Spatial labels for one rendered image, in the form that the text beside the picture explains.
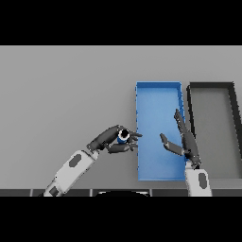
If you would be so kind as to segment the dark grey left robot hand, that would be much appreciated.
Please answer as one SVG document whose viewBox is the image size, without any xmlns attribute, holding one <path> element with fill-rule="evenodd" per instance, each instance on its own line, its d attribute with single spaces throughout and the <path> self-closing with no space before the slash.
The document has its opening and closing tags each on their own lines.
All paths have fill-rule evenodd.
<svg viewBox="0 0 242 242">
<path fill-rule="evenodd" d="M 110 154 L 134 150 L 137 147 L 136 142 L 140 137 L 142 137 L 142 134 L 127 129 L 130 132 L 129 140 L 125 144 L 118 144 L 117 136 L 121 129 L 127 128 L 121 125 L 107 128 L 101 132 L 91 143 L 89 143 L 87 148 L 91 152 L 103 150 L 106 148 Z"/>
</svg>

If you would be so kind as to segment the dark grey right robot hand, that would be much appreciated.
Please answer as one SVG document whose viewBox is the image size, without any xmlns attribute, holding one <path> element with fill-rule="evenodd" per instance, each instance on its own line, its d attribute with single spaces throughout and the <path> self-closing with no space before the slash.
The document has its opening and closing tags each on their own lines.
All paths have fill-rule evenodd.
<svg viewBox="0 0 242 242">
<path fill-rule="evenodd" d="M 176 110 L 174 113 L 174 119 L 177 122 L 178 130 L 181 135 L 181 146 L 178 146 L 167 140 L 166 136 L 161 133 L 160 137 L 164 148 L 172 153 L 177 155 L 184 155 L 186 159 L 191 162 L 193 169 L 199 169 L 201 166 L 201 159 L 199 156 L 199 149 L 196 142 L 196 139 L 184 123 L 182 115 L 179 110 Z"/>
</svg>

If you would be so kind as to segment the dark grey bin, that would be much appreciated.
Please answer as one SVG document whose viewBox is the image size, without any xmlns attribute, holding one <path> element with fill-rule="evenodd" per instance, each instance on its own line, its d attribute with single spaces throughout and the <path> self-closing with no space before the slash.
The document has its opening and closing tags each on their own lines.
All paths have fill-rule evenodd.
<svg viewBox="0 0 242 242">
<path fill-rule="evenodd" d="M 242 179 L 242 122 L 233 82 L 190 82 L 191 131 L 210 179 Z"/>
</svg>

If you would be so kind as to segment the blue bin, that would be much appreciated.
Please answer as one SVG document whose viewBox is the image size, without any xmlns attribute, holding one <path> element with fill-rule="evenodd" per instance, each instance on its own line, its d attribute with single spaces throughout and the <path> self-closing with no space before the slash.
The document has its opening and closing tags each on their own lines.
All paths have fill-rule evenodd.
<svg viewBox="0 0 242 242">
<path fill-rule="evenodd" d="M 186 159 L 164 148 L 160 134 L 180 146 L 182 138 L 174 119 L 176 110 L 184 118 L 182 84 L 179 81 L 137 81 L 136 131 L 138 181 L 183 181 Z"/>
</svg>

